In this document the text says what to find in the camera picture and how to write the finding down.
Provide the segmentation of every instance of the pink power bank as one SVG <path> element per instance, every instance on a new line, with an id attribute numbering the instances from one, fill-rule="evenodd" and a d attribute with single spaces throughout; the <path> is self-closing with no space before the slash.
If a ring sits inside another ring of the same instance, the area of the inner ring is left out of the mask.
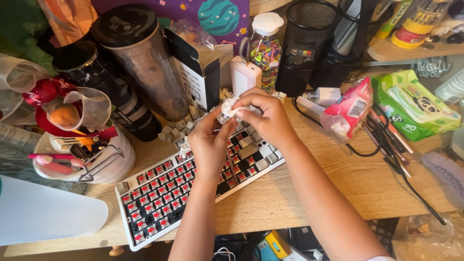
<path id="1" fill-rule="evenodd" d="M 251 62 L 242 62 L 240 56 L 231 60 L 232 90 L 235 96 L 239 96 L 246 90 L 255 86 L 261 86 L 261 68 Z"/>

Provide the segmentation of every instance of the tumbler lid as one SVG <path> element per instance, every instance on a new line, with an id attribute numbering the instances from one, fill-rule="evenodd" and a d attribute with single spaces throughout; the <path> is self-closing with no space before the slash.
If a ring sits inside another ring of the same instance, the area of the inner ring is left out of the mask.
<path id="1" fill-rule="evenodd" d="M 119 48 L 136 44 L 158 27 L 155 12 L 144 4 L 128 4 L 104 12 L 90 31 L 104 47 Z"/>
<path id="2" fill-rule="evenodd" d="M 78 70 L 95 59 L 97 46 L 91 41 L 76 41 L 58 49 L 53 56 L 52 67 L 57 72 Z"/>
<path id="3" fill-rule="evenodd" d="M 270 36 L 279 31 L 284 25 L 284 20 L 277 13 L 260 13 L 255 16 L 251 26 L 253 30 L 263 36 Z"/>

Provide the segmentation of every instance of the green wet wipes package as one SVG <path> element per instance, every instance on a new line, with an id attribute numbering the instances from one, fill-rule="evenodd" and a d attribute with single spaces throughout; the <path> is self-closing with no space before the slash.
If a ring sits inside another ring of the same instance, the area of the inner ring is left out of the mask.
<path id="1" fill-rule="evenodd" d="M 459 127 L 461 115 L 419 83 L 413 70 L 372 77 L 374 102 L 412 141 Z"/>

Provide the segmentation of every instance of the purple poster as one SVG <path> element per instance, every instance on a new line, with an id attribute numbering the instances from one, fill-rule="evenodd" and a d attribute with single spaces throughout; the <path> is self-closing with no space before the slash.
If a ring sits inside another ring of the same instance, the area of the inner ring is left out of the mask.
<path id="1" fill-rule="evenodd" d="M 159 23 L 189 19 L 212 35 L 218 44 L 234 44 L 234 53 L 243 37 L 248 36 L 249 0 L 92 0 L 95 9 L 104 13 L 113 7 L 140 3 L 156 12 Z"/>

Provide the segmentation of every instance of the panda logo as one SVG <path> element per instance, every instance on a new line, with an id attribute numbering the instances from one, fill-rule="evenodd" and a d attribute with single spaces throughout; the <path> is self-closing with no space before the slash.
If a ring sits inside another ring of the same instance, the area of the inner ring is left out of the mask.
<path id="1" fill-rule="evenodd" d="M 422 98 L 413 97 L 412 99 L 417 104 L 419 109 L 421 109 L 423 112 L 426 112 L 428 114 L 435 114 L 439 112 L 437 105 L 433 103 L 427 97 L 422 97 Z"/>
<path id="2" fill-rule="evenodd" d="M 396 122 L 403 122 L 403 118 L 401 118 L 401 116 L 398 115 L 398 114 L 392 115 L 392 116 L 390 117 L 390 120 L 391 120 L 391 121 L 396 121 Z"/>

